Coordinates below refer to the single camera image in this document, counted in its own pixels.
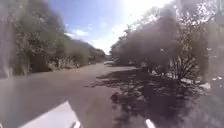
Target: blue sky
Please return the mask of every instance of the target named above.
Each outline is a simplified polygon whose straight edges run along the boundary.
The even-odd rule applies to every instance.
[[[67,35],[109,52],[127,24],[165,0],[49,0],[62,18]]]

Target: road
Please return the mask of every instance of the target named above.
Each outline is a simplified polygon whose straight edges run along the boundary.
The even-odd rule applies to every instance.
[[[80,69],[0,80],[0,122],[16,128],[69,101],[85,128],[112,126],[110,96],[115,89],[89,88],[97,76],[128,68],[96,64]]]
[[[111,101],[111,96],[118,89],[105,86],[91,88],[91,86],[98,76],[130,69],[132,68],[110,67],[100,63],[80,69],[1,79],[0,122],[4,128],[17,128],[68,101],[84,128],[113,128],[116,118],[121,114],[119,109],[114,109]],[[198,107],[183,118],[185,127],[222,128],[224,104],[220,101],[222,101],[223,89],[217,90],[220,95],[213,92],[197,101]],[[153,102],[155,104],[161,102],[162,104],[158,104],[166,106],[164,101],[156,99]],[[127,127],[143,128],[142,118],[136,117],[133,120],[135,124]],[[165,126],[168,126],[172,122],[165,121],[165,123]]]

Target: white object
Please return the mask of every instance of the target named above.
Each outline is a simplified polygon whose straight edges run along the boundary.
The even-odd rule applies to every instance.
[[[145,123],[147,125],[147,128],[156,128],[150,119],[146,119]]]
[[[75,112],[65,102],[20,128],[71,128],[74,123],[74,128],[81,126]]]

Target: cloud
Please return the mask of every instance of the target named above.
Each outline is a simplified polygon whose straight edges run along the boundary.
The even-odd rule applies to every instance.
[[[69,36],[72,39],[75,39],[75,35],[73,33],[65,33],[66,36]]]
[[[100,23],[100,27],[101,27],[101,28],[106,28],[106,27],[107,27],[107,23],[105,23],[105,22],[101,22],[101,23]]]
[[[81,29],[73,30],[73,33],[77,36],[88,36],[89,35],[88,32],[85,32]]]
[[[64,33],[65,35],[71,37],[72,39],[76,39],[76,38],[79,38],[79,37],[83,37],[83,36],[88,36],[89,33],[88,32],[85,32],[81,29],[76,29],[76,30],[73,30],[72,32],[66,32]]]

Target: roadside vegetation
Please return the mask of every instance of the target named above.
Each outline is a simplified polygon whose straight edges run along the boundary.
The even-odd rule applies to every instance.
[[[13,40],[7,66],[14,75],[70,69],[104,60],[102,50],[65,34],[62,20],[45,0],[7,2],[16,15],[7,19]]]
[[[204,83],[212,55],[223,53],[221,3],[176,0],[152,8],[128,26],[112,46],[111,56],[117,65],[131,64],[178,81]]]
[[[113,66],[137,69],[100,76],[93,85],[118,89],[111,100],[122,113],[114,127],[129,128],[141,118],[160,128],[215,127],[212,116],[200,120],[213,108],[202,110],[203,114],[195,110],[207,105],[202,103],[207,94],[202,85],[209,85],[223,65],[222,3],[174,0],[150,9],[128,26],[110,54]]]

